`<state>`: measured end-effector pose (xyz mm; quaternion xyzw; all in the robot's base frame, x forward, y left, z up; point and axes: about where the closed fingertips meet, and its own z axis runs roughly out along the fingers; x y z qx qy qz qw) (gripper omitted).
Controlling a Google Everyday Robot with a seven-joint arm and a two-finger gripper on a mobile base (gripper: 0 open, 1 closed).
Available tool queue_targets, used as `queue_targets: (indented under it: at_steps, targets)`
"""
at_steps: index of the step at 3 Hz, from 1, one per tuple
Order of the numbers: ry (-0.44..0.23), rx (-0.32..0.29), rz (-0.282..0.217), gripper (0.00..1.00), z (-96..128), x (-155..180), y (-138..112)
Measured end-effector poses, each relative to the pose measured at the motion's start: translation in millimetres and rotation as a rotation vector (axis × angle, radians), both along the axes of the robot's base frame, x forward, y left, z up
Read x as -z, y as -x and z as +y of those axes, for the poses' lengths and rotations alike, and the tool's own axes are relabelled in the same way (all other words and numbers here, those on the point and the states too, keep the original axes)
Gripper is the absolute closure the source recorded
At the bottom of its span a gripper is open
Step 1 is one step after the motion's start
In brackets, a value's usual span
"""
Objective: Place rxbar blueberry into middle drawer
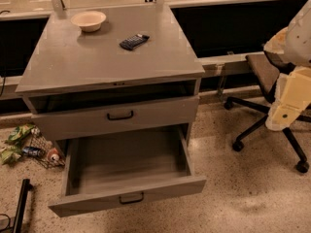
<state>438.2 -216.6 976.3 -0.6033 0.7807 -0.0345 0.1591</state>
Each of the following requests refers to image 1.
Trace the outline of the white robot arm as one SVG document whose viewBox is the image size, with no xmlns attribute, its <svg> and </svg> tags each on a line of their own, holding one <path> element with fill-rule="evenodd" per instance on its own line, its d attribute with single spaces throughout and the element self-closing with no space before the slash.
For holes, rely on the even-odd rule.
<svg viewBox="0 0 311 233">
<path fill-rule="evenodd" d="M 266 53 L 275 53 L 286 64 L 289 74 L 280 74 L 275 101 L 265 125 L 272 131 L 288 128 L 311 103 L 311 0 L 300 9 L 290 24 L 265 45 Z"/>
</svg>

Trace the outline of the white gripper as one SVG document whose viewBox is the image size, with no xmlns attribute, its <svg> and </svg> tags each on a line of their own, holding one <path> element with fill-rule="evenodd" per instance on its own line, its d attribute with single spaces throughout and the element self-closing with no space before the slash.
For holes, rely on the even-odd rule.
<svg viewBox="0 0 311 233">
<path fill-rule="evenodd" d="M 288 75 L 281 73 L 274 98 L 265 126 L 272 131 L 281 131 L 311 104 L 311 69 L 298 66 Z"/>
</svg>

